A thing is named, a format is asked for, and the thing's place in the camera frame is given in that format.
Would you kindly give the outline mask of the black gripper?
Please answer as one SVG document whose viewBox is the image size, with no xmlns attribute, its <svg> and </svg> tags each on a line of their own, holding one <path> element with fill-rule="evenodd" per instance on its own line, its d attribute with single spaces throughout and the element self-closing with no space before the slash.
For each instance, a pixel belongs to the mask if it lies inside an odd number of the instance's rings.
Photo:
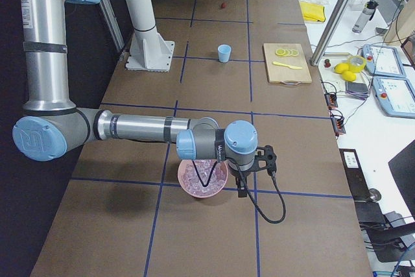
<svg viewBox="0 0 415 277">
<path fill-rule="evenodd" d="M 228 160 L 229 172 L 237 179 L 237 192 L 239 198 L 247 197 L 247 177 L 255 171 L 256 166 L 254 162 L 249 164 L 239 165 L 235 160 Z"/>
</svg>

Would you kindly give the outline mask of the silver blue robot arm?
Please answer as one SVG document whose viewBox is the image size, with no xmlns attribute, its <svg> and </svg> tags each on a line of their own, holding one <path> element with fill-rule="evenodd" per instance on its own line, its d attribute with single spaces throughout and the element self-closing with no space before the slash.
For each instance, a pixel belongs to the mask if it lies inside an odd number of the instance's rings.
<svg viewBox="0 0 415 277">
<path fill-rule="evenodd" d="M 79 108 L 69 98 L 66 3 L 100 0 L 21 0 L 29 99 L 14 125 L 16 147 L 28 158 L 46 162 L 85 143 L 105 139 L 173 143 L 183 160 L 227 162 L 240 197 L 249 195 L 247 176 L 259 170 L 257 132 L 246 121 L 220 128 L 209 117 L 184 119 L 114 114 Z"/>
</svg>

